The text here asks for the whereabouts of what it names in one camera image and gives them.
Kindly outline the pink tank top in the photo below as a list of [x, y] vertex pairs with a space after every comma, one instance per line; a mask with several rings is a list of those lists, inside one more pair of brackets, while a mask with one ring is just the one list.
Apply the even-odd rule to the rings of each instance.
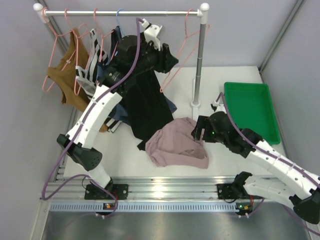
[[146, 142], [145, 152], [158, 167], [209, 167], [209, 156], [202, 141], [194, 140], [191, 133], [196, 121], [189, 117], [176, 118]]

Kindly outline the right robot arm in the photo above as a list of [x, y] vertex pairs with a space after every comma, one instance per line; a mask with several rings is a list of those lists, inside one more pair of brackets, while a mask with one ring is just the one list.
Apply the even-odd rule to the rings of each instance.
[[224, 110], [211, 116], [200, 115], [191, 135], [195, 140], [224, 145], [230, 152], [258, 164], [276, 178], [267, 179], [245, 171], [237, 174], [231, 189], [238, 199], [248, 195], [269, 199], [292, 209], [304, 221], [319, 224], [318, 175], [284, 157], [251, 129], [236, 129]]

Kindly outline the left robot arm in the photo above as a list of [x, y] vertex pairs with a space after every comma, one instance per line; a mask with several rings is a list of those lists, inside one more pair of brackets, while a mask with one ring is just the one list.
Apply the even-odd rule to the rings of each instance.
[[113, 194], [113, 180], [101, 164], [103, 154], [93, 147], [100, 127], [145, 74], [168, 73], [179, 60], [167, 43], [157, 45], [142, 34], [127, 35], [116, 47], [117, 54], [105, 67], [92, 99], [80, 119], [57, 143], [61, 157], [69, 156], [86, 173], [95, 192], [103, 199]]

